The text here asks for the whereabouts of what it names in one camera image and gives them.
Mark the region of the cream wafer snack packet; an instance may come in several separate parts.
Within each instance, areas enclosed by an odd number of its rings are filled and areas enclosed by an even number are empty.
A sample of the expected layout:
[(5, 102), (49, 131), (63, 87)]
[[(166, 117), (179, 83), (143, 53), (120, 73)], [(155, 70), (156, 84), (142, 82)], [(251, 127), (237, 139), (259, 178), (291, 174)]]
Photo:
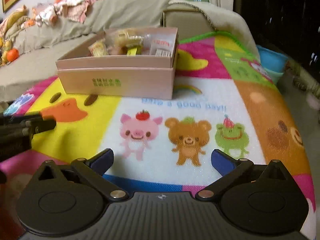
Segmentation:
[(88, 49), (94, 57), (109, 55), (104, 39), (95, 41), (88, 47)]

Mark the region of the packaged round bread bun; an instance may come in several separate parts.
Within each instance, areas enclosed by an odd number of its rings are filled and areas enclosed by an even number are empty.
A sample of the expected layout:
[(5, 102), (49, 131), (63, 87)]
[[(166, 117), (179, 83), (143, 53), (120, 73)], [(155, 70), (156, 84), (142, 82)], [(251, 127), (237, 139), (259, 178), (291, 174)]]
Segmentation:
[(142, 48), (144, 36), (134, 29), (121, 29), (111, 34), (111, 41), (112, 53), (125, 55), (129, 49)]

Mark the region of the yellow stick snack packet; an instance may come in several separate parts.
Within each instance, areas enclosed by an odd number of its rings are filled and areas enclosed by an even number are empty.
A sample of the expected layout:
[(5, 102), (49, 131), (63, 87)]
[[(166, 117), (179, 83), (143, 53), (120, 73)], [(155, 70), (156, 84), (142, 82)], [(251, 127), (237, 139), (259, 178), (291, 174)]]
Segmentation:
[(136, 56), (142, 54), (143, 45), (132, 45), (127, 47), (127, 56)]

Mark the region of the brown cookie packet white label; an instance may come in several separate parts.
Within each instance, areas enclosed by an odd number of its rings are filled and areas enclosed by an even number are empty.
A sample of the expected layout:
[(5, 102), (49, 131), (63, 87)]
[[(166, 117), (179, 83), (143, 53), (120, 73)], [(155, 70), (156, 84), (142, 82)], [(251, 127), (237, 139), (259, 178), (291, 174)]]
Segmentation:
[(151, 39), (149, 55), (171, 57), (175, 45), (172, 35), (155, 36)]

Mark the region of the orange ball toy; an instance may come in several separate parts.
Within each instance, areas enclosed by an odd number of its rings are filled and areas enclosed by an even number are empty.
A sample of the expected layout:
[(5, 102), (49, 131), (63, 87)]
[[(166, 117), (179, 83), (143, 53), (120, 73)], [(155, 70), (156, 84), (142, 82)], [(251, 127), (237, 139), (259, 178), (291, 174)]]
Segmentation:
[(7, 51), (6, 57), (8, 62), (13, 62), (19, 58), (19, 51), (16, 48), (12, 48), (11, 50)]

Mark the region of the colourful cartoon play mat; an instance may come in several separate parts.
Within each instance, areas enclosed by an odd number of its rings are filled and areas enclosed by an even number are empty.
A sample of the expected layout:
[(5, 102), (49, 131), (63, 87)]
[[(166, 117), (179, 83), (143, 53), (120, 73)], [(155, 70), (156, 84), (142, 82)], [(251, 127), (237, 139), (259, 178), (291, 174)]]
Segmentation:
[(231, 34), (214, 32), (182, 41), (178, 48), (172, 98), (112, 96), (134, 81), (165, 76), (152, 70), (72, 77), (86, 92), (66, 90), (62, 76), (27, 90), (7, 114), (40, 111), (57, 120), (52, 132), (33, 140), (33, 149), (1, 163), (7, 182), (1, 186), (1, 239), (17, 239), (16, 202), (31, 175), (47, 157), (58, 163), (90, 157), (109, 147), (115, 166), (106, 176), (127, 190), (196, 192), (219, 178), (214, 149), (260, 164), (281, 160), (308, 201), (302, 232), (316, 238), (316, 202), (302, 137), (273, 81), (260, 63)]

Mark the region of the pink cardboard box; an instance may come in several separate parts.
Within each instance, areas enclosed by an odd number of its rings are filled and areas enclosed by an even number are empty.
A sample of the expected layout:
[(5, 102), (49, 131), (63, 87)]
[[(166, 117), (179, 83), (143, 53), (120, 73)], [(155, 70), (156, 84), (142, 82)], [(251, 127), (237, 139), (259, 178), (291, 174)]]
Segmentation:
[[(144, 36), (141, 55), (114, 55), (109, 29), (78, 45), (56, 61), (57, 73), (66, 93), (118, 95), (171, 99), (177, 60), (178, 29), (174, 27), (124, 28)], [(151, 39), (172, 35), (175, 45), (171, 57), (149, 55)], [(109, 55), (94, 57), (88, 47), (105, 40)]]

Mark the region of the beige covered sofa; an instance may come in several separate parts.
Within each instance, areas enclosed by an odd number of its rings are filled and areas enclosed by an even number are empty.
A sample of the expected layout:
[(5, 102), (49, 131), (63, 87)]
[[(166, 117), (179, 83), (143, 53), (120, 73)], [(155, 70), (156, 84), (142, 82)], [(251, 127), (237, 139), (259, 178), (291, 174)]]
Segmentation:
[(13, 39), (19, 58), (1, 67), (1, 101), (11, 101), (36, 83), (57, 74), (56, 60), (101, 31), (134, 27), (176, 27), (183, 40), (210, 31), (234, 35), (260, 57), (246, 21), (208, 2), (186, 0), (98, 0), (84, 23), (61, 18), (53, 26), (33, 25)]

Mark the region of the teal plastic bucket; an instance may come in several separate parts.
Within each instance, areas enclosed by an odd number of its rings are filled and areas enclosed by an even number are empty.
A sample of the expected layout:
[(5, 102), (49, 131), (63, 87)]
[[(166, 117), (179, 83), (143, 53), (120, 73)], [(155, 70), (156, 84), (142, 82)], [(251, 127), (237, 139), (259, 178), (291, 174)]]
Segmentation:
[(284, 72), (279, 73), (279, 72), (275, 72), (273, 70), (269, 70), (269, 69), (265, 69), (268, 76), (271, 78), (272, 82), (276, 85), (278, 83), (278, 81), (280, 80), (280, 78), (284, 75)]

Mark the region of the blue plastic bucket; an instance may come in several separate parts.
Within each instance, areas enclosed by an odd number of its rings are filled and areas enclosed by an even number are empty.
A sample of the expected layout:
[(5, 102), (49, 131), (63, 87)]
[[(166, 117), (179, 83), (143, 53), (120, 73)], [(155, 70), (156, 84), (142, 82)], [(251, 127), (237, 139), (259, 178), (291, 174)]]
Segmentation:
[(260, 55), (261, 64), (264, 68), (278, 73), (282, 73), (284, 71), (289, 60), (286, 55), (259, 45), (257, 45), (257, 49)]

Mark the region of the pile of baby clothes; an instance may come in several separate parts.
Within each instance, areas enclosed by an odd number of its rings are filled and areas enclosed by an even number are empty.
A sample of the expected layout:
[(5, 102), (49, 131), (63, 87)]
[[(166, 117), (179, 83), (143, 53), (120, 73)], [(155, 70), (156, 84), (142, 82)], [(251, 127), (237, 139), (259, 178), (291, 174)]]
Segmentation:
[(29, 9), (23, 5), (1, 23), (1, 35), (5, 35), (20, 18), (24, 22), (31, 20), (32, 25), (39, 27), (44, 24), (53, 27), (60, 16), (73, 22), (84, 23), (88, 8), (96, 1), (99, 0), (56, 0), (53, 4), (39, 4), (32, 8), (31, 18), (28, 17)]

